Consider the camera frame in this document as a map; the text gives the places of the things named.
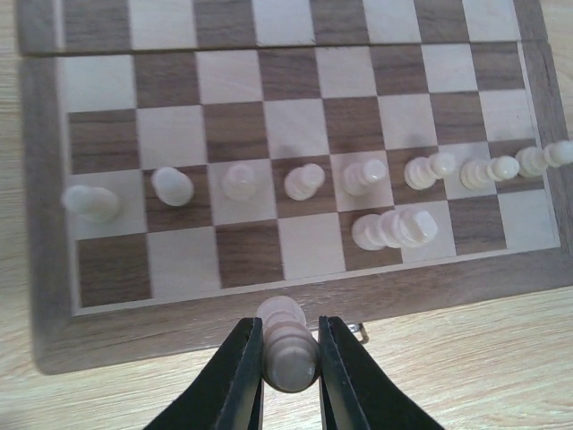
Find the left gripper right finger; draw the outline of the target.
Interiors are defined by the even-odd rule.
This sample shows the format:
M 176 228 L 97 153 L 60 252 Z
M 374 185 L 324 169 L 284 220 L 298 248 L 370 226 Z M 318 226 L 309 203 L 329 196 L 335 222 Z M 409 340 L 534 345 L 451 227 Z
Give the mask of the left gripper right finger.
M 441 429 L 382 371 L 337 316 L 319 318 L 324 429 Z

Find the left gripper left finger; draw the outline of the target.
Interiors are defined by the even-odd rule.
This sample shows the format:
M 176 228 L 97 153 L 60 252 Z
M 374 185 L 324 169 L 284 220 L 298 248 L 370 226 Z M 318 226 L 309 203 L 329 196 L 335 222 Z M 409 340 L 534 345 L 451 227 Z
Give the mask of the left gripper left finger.
M 262 321 L 243 318 L 148 429 L 261 429 Z

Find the white tall piece table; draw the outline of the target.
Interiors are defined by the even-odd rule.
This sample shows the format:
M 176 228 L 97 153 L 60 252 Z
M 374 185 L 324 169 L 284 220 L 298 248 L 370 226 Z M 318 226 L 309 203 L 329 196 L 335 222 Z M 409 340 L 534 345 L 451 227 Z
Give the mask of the white tall piece table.
M 262 320 L 263 376 L 274 389 L 296 393 L 318 377 L 319 346 L 300 305 L 286 296 L 265 300 L 257 309 Z

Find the white king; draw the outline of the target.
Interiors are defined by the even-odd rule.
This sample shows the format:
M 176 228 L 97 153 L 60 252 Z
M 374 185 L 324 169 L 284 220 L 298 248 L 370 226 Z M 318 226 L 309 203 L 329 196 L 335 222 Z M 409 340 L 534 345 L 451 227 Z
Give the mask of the white king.
M 354 242 L 366 251 L 418 248 L 429 244 L 438 232 L 431 213 L 417 206 L 364 215 L 351 230 Z

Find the white pawn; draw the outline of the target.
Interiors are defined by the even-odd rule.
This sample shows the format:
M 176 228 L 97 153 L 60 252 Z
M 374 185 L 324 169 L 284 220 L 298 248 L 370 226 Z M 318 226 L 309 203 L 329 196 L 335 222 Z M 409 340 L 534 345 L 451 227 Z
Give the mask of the white pawn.
M 237 163 L 223 175 L 221 186 L 225 196 L 234 201 L 247 201 L 257 190 L 257 177 L 252 167 Z

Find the white pawn board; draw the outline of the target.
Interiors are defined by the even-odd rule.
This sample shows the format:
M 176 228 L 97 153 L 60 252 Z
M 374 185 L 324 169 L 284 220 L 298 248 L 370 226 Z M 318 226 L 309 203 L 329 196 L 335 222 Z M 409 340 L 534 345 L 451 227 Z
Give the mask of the white pawn board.
M 176 168 L 155 169 L 151 175 L 151 184 L 157 197 L 169 206 L 184 206 L 194 196 L 192 180 Z
M 315 195 L 324 181 L 323 168 L 317 164 L 308 163 L 287 174 L 284 180 L 285 192 L 292 200 L 307 200 Z
M 380 159 L 368 159 L 348 165 L 342 174 L 344 190 L 353 196 L 367 194 L 383 180 L 388 173 L 386 164 Z

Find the wooden chess board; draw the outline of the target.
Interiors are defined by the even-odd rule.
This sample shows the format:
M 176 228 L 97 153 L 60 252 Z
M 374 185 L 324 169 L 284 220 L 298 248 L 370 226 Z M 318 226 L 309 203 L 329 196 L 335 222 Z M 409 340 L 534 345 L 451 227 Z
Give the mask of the wooden chess board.
M 572 168 L 536 1 L 19 1 L 34 361 L 60 374 L 210 348 L 268 297 L 368 321 L 567 286 Z M 360 196 L 344 169 L 382 160 Z M 221 180 L 253 168 L 239 202 Z M 287 174 L 321 166 L 307 200 Z M 180 207 L 151 175 L 193 182 Z M 104 187 L 109 222 L 64 191 Z M 366 251 L 417 206 L 439 232 Z

